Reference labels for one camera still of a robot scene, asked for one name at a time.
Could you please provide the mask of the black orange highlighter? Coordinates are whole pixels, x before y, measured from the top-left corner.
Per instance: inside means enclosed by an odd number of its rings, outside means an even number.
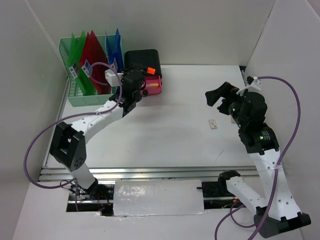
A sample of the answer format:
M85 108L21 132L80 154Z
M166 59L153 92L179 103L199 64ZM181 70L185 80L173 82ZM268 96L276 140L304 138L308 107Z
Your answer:
M144 75L155 75L156 74L156 69L152 67L142 67L143 74Z

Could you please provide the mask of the red clip file folder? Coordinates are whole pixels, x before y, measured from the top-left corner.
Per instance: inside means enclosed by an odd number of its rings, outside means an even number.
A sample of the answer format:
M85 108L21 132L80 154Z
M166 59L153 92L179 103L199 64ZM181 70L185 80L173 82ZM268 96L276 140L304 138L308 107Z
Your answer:
M111 92L111 86L105 79L105 70L108 68L100 64L91 68L92 64L97 62L109 64L107 55L92 30L90 33L87 33L79 65L88 78L89 83L97 90L97 93L99 95L106 95Z

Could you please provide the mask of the orange highlighter clear cap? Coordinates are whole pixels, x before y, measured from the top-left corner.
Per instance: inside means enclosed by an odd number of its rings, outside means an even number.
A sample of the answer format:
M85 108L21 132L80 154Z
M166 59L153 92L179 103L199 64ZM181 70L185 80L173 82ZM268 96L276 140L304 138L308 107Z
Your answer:
M159 84L158 83L150 83L146 85L147 88L158 88Z

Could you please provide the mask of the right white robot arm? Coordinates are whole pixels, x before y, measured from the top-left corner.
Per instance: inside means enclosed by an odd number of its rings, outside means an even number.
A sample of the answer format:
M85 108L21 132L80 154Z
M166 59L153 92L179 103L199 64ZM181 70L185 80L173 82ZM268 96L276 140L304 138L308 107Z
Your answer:
M257 92L261 82L254 80L244 89L229 82L205 93L208 106L222 100L218 111L231 116L238 126L238 135L246 152L253 160L262 183L265 197L245 183L235 170L223 172L218 178L218 191L223 196L234 195L251 212L255 231L267 239L311 224L311 218L303 213L290 191L281 160L275 132L265 123L267 104Z

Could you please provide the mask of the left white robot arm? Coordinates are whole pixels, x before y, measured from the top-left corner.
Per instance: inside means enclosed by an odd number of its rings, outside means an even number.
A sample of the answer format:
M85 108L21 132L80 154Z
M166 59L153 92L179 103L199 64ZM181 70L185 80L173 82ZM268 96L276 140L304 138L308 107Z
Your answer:
M131 112L142 99L141 91L146 85L147 68L141 64L122 70L121 89L118 89L93 115L85 116L70 124L59 123L54 130L49 153L77 180L80 193L86 199L97 199L105 187L86 165L86 145L106 126L120 120Z

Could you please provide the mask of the black pink drawer unit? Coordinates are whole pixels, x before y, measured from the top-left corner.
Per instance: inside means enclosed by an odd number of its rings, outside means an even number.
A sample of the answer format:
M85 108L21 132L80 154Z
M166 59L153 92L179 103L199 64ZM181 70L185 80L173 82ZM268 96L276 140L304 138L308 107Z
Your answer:
M133 65L141 64L144 67L156 69L155 75L145 75L145 83L158 83L159 87L145 88L141 91L143 97L159 95L162 88L162 69L159 52L156 49L130 50L124 54L124 67L129 68Z

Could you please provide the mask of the blue clip file folder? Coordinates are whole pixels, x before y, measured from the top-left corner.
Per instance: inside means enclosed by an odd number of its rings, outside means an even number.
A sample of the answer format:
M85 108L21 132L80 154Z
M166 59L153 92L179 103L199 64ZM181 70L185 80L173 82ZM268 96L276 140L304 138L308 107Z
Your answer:
M119 29L116 29L115 35L105 36L105 48L109 65L118 73L124 68L122 36Z

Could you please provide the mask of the green clip file folder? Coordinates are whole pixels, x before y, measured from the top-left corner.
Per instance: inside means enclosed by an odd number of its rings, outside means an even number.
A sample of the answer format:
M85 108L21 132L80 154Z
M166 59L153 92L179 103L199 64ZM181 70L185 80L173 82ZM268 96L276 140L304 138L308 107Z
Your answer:
M92 96L96 93L96 88L80 65L86 39L87 34L84 31L81 32L80 37L75 37L73 33L71 34L66 66L71 74L73 83L71 92L73 97L78 97L79 94L82 96Z

